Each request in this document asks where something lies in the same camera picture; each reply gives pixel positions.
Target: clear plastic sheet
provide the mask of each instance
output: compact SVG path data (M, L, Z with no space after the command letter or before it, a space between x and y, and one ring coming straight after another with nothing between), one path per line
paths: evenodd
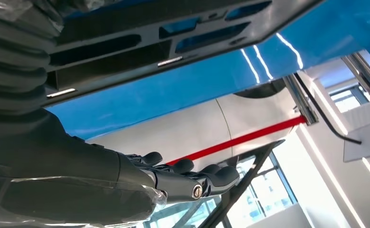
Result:
M0 19L15 21L31 7L29 0L0 0Z
M73 177L0 178L0 227L124 228L166 204L151 187Z

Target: chrome post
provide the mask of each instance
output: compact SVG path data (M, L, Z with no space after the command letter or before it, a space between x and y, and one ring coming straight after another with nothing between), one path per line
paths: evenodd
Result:
M342 61L357 78L364 90L370 94L370 66L366 60L359 53L354 53L342 57Z
M284 83L286 84L287 89L294 102L297 105L300 113L305 117L307 125L315 124L318 122L318 116L315 114L310 104L308 103L307 98L304 95L304 92L301 90L299 83L297 82L294 75L288 75L283 78Z

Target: bolt head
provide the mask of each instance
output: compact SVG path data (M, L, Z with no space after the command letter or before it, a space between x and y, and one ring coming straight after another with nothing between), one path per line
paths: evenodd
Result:
M202 196L202 186L200 184L195 185L192 197L194 199L199 199Z

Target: red stripe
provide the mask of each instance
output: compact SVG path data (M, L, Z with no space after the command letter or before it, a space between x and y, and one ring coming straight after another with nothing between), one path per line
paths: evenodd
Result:
M293 119L290 119L290 120L272 125L270 127L260 129L256 132L248 133L248 134L240 136L238 138L228 140L228 141L223 142L221 144L206 148L206 149L198 151L196 153L192 153L190 155L179 158L177 160L170 161L167 164L173 165L173 164L177 163L179 160L185 159L185 158L186 159L191 159L191 160L196 160L198 158L205 157L205 156L210 155L212 153L222 151L222 150L230 148L232 146L235 146L235 145L238 145L238 144L241 144L241 143L244 143L244 142L250 141L252 139L256 139L256 138L259 138L259 137L262 137L262 136L265 136L265 135L268 135L268 134L271 134L271 133L274 133L274 132L278 132L278 131L287 129L289 127L293 127L293 126L299 125L301 123L302 124L305 123L305 118L303 116L299 116L299 117L296 117L296 118L293 118Z

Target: car body panel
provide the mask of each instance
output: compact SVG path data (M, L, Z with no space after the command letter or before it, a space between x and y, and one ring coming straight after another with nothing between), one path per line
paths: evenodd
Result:
M287 89L260 99L227 95L90 139L88 143L127 154L146 155L157 151L165 163L292 119L300 115L294 107ZM277 141L290 130L281 130L196 159L194 170Z

